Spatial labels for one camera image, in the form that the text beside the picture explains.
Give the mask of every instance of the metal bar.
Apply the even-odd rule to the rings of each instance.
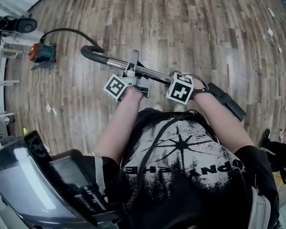
[[[123,71],[125,71],[127,64],[128,63],[125,61],[121,61],[121,60],[117,60],[113,58],[109,58],[107,61],[108,66],[113,66]],[[161,82],[166,85],[171,84],[171,78],[168,75],[162,74],[160,72],[153,71],[153,70],[147,69],[139,65],[137,65],[135,71],[146,78]]]
[[[7,117],[7,116],[13,116],[14,115],[14,112],[12,113],[7,113],[7,114],[0,114],[0,118],[2,117]]]

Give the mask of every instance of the hand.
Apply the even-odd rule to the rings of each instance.
[[[135,86],[128,86],[125,90],[123,98],[140,102],[143,98],[143,93],[139,92]]]

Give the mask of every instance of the strap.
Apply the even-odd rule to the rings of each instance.
[[[194,90],[193,90],[193,94],[198,94],[198,93],[212,93],[212,92],[209,91],[209,89],[207,89],[207,88],[194,89]]]

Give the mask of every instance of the white cable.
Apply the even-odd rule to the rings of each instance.
[[[39,79],[38,79],[38,85],[37,85],[37,103],[36,103],[36,108],[37,108],[37,117],[36,117],[36,124],[37,124],[37,131],[39,132],[39,136],[41,138],[41,133],[40,133],[40,128],[39,128],[39,122],[38,122],[38,101],[39,101],[39,83],[40,83],[40,73],[41,69],[39,68]]]

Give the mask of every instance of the monitor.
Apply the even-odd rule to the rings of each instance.
[[[3,148],[0,161],[0,194],[24,221],[51,228],[94,228],[58,194],[27,148]]]

